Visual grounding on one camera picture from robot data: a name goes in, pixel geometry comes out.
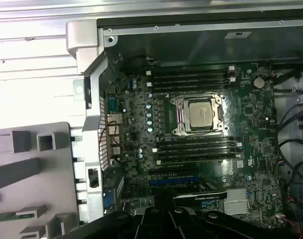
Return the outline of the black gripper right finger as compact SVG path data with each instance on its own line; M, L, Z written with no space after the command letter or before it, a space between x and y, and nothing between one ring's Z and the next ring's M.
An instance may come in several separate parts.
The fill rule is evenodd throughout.
M198 212L176 207L168 212L177 239L273 239L272 230L259 228L250 223L218 211Z

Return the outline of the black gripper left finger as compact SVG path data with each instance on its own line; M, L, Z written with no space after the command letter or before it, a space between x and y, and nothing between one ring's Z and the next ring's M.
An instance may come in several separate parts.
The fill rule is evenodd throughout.
M164 214L156 207L141 207L134 215L115 212L89 223L87 239L161 239Z

